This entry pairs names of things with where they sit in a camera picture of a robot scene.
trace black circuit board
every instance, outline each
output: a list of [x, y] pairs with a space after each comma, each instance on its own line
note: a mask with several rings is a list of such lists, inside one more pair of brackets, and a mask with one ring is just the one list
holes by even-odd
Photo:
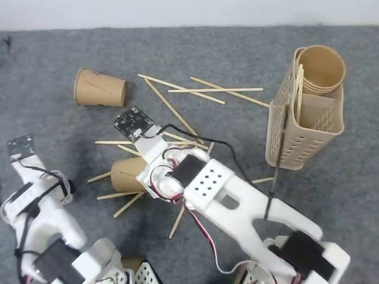
[[132, 143], [134, 143], [154, 125], [154, 121], [133, 105], [118, 117], [113, 125], [119, 130], [119, 132], [124, 134]]
[[7, 150], [11, 162], [35, 155], [33, 136], [27, 134], [8, 141]]

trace brown paper cup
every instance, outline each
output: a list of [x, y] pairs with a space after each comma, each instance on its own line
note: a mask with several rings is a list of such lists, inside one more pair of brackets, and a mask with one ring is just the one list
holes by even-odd
[[146, 167], [146, 162], [141, 157], [120, 160], [113, 164], [111, 170], [112, 185], [119, 192], [142, 192], [143, 186], [136, 179]]
[[346, 75], [341, 56], [326, 46], [310, 46], [302, 50], [296, 60], [296, 66], [300, 64], [304, 69], [304, 87], [316, 94], [335, 90]]
[[76, 75], [73, 95], [78, 105], [123, 107], [126, 91], [125, 80], [82, 68]]

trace wooden stick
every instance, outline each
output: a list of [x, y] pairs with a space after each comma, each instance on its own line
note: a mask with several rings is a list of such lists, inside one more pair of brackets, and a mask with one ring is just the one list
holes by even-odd
[[[154, 91], [154, 93], [166, 104], [166, 106], [172, 111], [172, 113], [187, 127], [188, 131], [190, 131], [193, 135], [198, 135], [195, 130], [182, 118], [182, 116], [176, 111], [175, 108], [165, 99], [165, 97], [154, 87], [154, 85], [147, 79], [144, 80], [150, 88]], [[204, 144], [204, 141], [198, 139], [201, 144]]]
[[[195, 77], [191, 77], [191, 79], [194, 80], [194, 81], [196, 81], [196, 82], [198, 82], [198, 83], [200, 83], [200, 84], [203, 84], [203, 85], [206, 85], [206, 86], [209, 86], [209, 87], [212, 87], [212, 88], [222, 89], [222, 87], [220, 87], [220, 86], [217, 86], [217, 85], [215, 85], [213, 83], [210, 83], [210, 82], [207, 82], [207, 81], [195, 78]], [[266, 108], [269, 107], [269, 105], [266, 104], [265, 102], [261, 102], [261, 101], [258, 101], [256, 99], [252, 99], [252, 98], [250, 98], [248, 96], [242, 95], [241, 93], [236, 93], [236, 92], [227, 92], [227, 93], [229, 93], [231, 95], [234, 95], [234, 96], [237, 96], [237, 97], [239, 97], [241, 99], [246, 99], [246, 100], [248, 100], [250, 102], [254, 102], [254, 103], [258, 104], [258, 105], [262, 105], [263, 107], [266, 107]]]
[[106, 178], [107, 176], [110, 176], [110, 175], [111, 175], [111, 172], [103, 173], [102, 175], [99, 175], [99, 176], [93, 177], [92, 179], [89, 179], [87, 182], [88, 183], [96, 182], [97, 180]]
[[301, 64], [298, 71], [298, 95], [297, 95], [297, 107], [296, 107], [296, 122], [300, 123], [300, 113], [301, 113], [301, 101], [303, 100], [303, 82], [304, 82], [304, 69]]
[[169, 132], [166, 132], [166, 131], [163, 132], [163, 135], [166, 135], [166, 136], [171, 137], [171, 138], [175, 138], [175, 139], [180, 140], [180, 141], [190, 141], [189, 139], [177, 136], [175, 134], [172, 134], [172, 133], [169, 133]]
[[213, 147], [214, 147], [214, 142], [212, 142], [212, 143], [209, 145], [209, 148], [208, 148], [208, 151], [207, 151], [207, 154], [208, 154], [208, 155], [211, 154]]
[[263, 88], [231, 88], [231, 89], [184, 89], [168, 90], [169, 93], [190, 93], [190, 92], [260, 92]]
[[[155, 79], [153, 77], [149, 77], [149, 76], [142, 75], [142, 74], [138, 74], [138, 76], [140, 76], [141, 78], [147, 79], [147, 80], [151, 80], [151, 81], [154, 81], [154, 82], [157, 82], [157, 83], [161, 83], [163, 85], [172, 87], [174, 89], [185, 90], [185, 88], [183, 88], [183, 87], [180, 87], [180, 86], [177, 86], [177, 85], [174, 85], [174, 84], [171, 84], [171, 83], [159, 80], [159, 79]], [[209, 100], [214, 101], [214, 102], [218, 102], [219, 104], [222, 104], [222, 105], [225, 104], [225, 102], [222, 101], [222, 100], [220, 100], [220, 99], [216, 99], [216, 98], [213, 98], [212, 96], [207, 96], [207, 95], [204, 95], [202, 93], [191, 92], [191, 94], [200, 96], [200, 97], [202, 97], [204, 99], [209, 99]]]
[[251, 182], [254, 184], [262, 183], [262, 182], [269, 182], [270, 180], [274, 180], [274, 177], [265, 177], [264, 179], [256, 179], [252, 180]]
[[120, 214], [122, 212], [124, 212], [126, 209], [128, 209], [128, 207], [130, 207], [133, 203], [135, 203], [142, 195], [144, 194], [144, 192], [140, 192], [138, 193], [135, 197], [133, 197], [131, 199], [131, 201], [129, 201], [128, 203], [126, 203], [120, 210], [118, 210], [114, 215], [113, 217], [114, 218], [117, 218], [118, 216], [120, 216]]
[[136, 156], [141, 156], [140, 155], [140, 153], [138, 153], [137, 151], [134, 151], [134, 150], [132, 150], [132, 149], [130, 149], [130, 148], [128, 148], [128, 147], [125, 147], [125, 146], [122, 146], [122, 145], [117, 145], [117, 147], [118, 148], [121, 148], [121, 149], [123, 149], [124, 151], [127, 151], [127, 152], [129, 152], [129, 153], [132, 153], [132, 154], [134, 154], [134, 155], [136, 155]]
[[176, 220], [175, 220], [174, 226], [172, 226], [172, 229], [171, 229], [170, 235], [168, 236], [169, 239], [172, 238], [172, 236], [174, 235], [174, 233], [175, 233], [175, 231], [176, 231], [176, 228], [178, 228], [178, 226], [179, 226], [179, 222], [180, 222], [180, 220], [181, 220], [182, 217], [183, 217], [184, 210], [185, 210], [185, 209], [184, 209], [184, 206], [182, 206], [182, 208], [180, 209], [179, 214], [178, 214], [178, 216], [177, 216], [177, 218], [176, 218]]
[[95, 141], [95, 144], [103, 144], [103, 145], [114, 145], [114, 144], [132, 145], [133, 143], [130, 142], [130, 141]]
[[170, 145], [195, 145], [196, 147], [208, 150], [208, 146], [196, 143], [195, 141], [169, 141]]
[[110, 199], [110, 198], [121, 197], [121, 196], [132, 195], [132, 194], [138, 194], [138, 193], [140, 193], [140, 192], [119, 192], [119, 193], [114, 193], [114, 194], [98, 196], [98, 197], [96, 197], [96, 199], [97, 200], [103, 200], [103, 199]]

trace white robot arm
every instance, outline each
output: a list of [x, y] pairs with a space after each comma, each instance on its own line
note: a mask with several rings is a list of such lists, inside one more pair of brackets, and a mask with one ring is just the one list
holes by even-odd
[[20, 283], [31, 279], [54, 284], [134, 283], [110, 240], [100, 239], [80, 251], [86, 236], [63, 209], [72, 200], [70, 184], [60, 172], [45, 169], [34, 152], [32, 136], [9, 141], [8, 152], [24, 182], [1, 206], [1, 215], [17, 238]]
[[[320, 243], [321, 228], [294, 208], [277, 198], [271, 200], [267, 219], [285, 224], [294, 233], [267, 246], [252, 225], [265, 216], [269, 201], [265, 194], [200, 149], [169, 147], [162, 139], [165, 127], [155, 126], [135, 106], [115, 126], [147, 162], [137, 180], [154, 198], [168, 202], [183, 198], [187, 209], [198, 211], [234, 238], [252, 260], [276, 276], [272, 278], [277, 284], [291, 283], [297, 275], [306, 284], [339, 282], [349, 264], [348, 254], [336, 244]], [[226, 208], [222, 204], [226, 196], [238, 206]], [[265, 277], [261, 280], [269, 281], [271, 275]]]

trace wooden stick bundle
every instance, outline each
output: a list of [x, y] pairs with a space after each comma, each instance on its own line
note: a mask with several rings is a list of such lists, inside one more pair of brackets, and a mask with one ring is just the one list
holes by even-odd
[[[145, 80], [150, 80], [150, 81], [154, 81], [154, 82], [157, 82], [157, 83], [161, 83], [163, 85], [166, 85], [166, 86], [169, 86], [169, 87], [172, 87], [174, 89], [180, 89], [180, 90], [185, 90], [185, 88], [183, 87], [180, 87], [180, 86], [177, 86], [177, 85], [174, 85], [174, 84], [171, 84], [169, 82], [165, 82], [165, 81], [162, 81], [162, 80], [159, 80], [159, 79], [156, 79], [156, 78], [153, 78], [153, 77], [149, 77], [149, 76], [146, 76], [146, 75], [142, 75], [142, 74], [138, 74], [139, 77], [141, 78], [144, 78]], [[197, 92], [191, 92], [191, 94], [193, 95], [197, 95], [197, 96], [200, 96], [204, 99], [209, 99], [211, 101], [214, 101], [214, 102], [218, 102], [219, 104], [222, 104], [224, 105], [225, 102], [220, 100], [220, 99], [216, 99], [216, 98], [213, 98], [212, 96], [207, 96], [207, 95], [204, 95], [202, 93], [197, 93]]]
[[[189, 132], [193, 135], [198, 135], [195, 130], [184, 120], [184, 118], [176, 111], [175, 108], [165, 99], [165, 97], [155, 88], [155, 86], [147, 79], [144, 80], [150, 88], [154, 91], [154, 93], [165, 103], [165, 105], [172, 111], [172, 113], [186, 126]], [[201, 144], [204, 144], [204, 141], [198, 139]]]
[[[195, 78], [195, 77], [191, 77], [191, 79], [194, 80], [194, 81], [196, 81], [196, 82], [198, 82], [198, 83], [200, 83], [200, 84], [203, 84], [203, 85], [206, 85], [206, 86], [209, 86], [209, 87], [212, 87], [212, 88], [222, 89], [222, 87], [220, 87], [220, 86], [217, 86], [217, 85], [215, 85], [213, 83], [210, 83], [210, 82], [207, 82], [207, 81]], [[227, 93], [229, 93], [229, 94], [231, 94], [233, 96], [237, 96], [237, 97], [239, 97], [241, 99], [245, 99], [247, 101], [254, 102], [254, 103], [258, 104], [258, 105], [262, 105], [263, 107], [266, 107], [266, 108], [269, 107], [269, 105], [266, 104], [265, 102], [261, 102], [261, 101], [258, 101], [256, 99], [252, 99], [252, 98], [250, 98], [248, 96], [242, 95], [241, 93], [237, 93], [237, 92], [227, 92]]]

